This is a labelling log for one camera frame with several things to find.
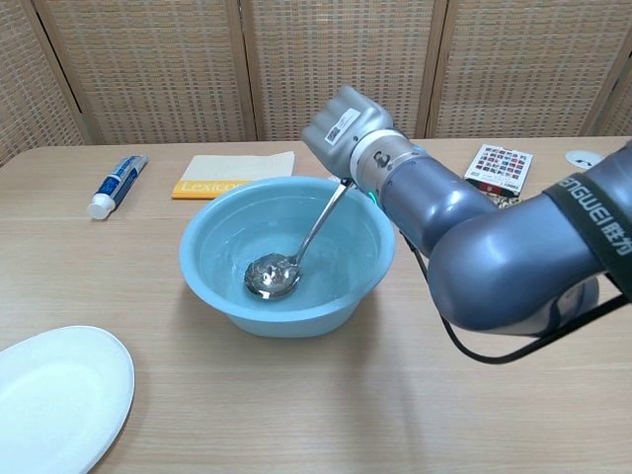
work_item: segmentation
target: wooden table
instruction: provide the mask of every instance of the wooden table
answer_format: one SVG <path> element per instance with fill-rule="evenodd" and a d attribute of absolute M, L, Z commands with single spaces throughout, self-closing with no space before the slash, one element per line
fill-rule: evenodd
<path fill-rule="evenodd" d="M 483 143 L 532 152 L 528 198 L 578 170 L 566 151 L 625 141 L 418 143 L 459 174 Z M 133 357 L 132 410 L 95 472 L 632 472 L 629 306 L 522 361 L 480 364 L 448 339 L 399 237 L 385 280 L 322 338 L 251 336 L 200 302 L 177 251 L 205 201 L 171 189 L 194 154 L 287 150 L 294 174 L 329 176 L 299 142 L 43 148 L 0 169 L 0 350 L 82 324 Z M 148 166 L 108 221 L 91 221 L 92 193 L 130 153 Z M 490 355 L 525 342 L 459 334 Z"/>

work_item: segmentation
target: toothpaste tube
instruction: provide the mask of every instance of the toothpaste tube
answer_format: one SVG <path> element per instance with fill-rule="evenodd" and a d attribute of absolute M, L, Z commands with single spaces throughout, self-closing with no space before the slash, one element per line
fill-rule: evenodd
<path fill-rule="evenodd" d="M 146 155 L 132 155 L 120 160 L 92 196 L 88 215 L 100 220 L 108 217 L 119 206 L 148 160 Z"/>

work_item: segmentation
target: yellow book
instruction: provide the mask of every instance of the yellow book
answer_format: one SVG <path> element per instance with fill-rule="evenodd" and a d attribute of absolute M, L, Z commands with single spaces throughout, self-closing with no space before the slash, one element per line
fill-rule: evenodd
<path fill-rule="evenodd" d="M 294 152 L 276 155 L 196 155 L 176 183 L 174 199 L 213 199 L 253 181 L 290 176 Z"/>

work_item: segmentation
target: woven wall panel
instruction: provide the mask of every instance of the woven wall panel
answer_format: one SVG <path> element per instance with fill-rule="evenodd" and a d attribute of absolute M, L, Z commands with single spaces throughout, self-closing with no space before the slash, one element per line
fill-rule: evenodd
<path fill-rule="evenodd" d="M 45 3 L 106 143 L 247 138 L 224 0 Z"/>
<path fill-rule="evenodd" d="M 248 1 L 266 139 L 300 139 L 342 85 L 378 101 L 413 135 L 432 0 Z"/>
<path fill-rule="evenodd" d="M 608 118 L 601 126 L 600 135 L 632 135 L 632 67 L 627 75 L 617 85 L 613 97 L 614 101 L 608 101 L 606 107 Z"/>
<path fill-rule="evenodd" d="M 630 28 L 632 0 L 461 0 L 434 136 L 577 135 Z"/>
<path fill-rule="evenodd" d="M 0 164 L 22 151 L 83 139 L 17 0 L 0 0 Z"/>

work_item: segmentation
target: light blue bowl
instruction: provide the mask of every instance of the light blue bowl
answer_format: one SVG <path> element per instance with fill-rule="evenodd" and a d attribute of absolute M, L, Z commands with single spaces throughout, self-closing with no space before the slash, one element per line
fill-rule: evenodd
<path fill-rule="evenodd" d="M 314 237 L 291 294 L 262 300 L 243 282 L 253 260 L 296 252 L 336 186 L 320 178 L 272 178 L 211 201 L 181 241 L 181 270 L 191 290 L 259 336 L 313 337 L 341 326 L 384 278 L 395 251 L 390 220 L 358 190 L 347 191 Z"/>

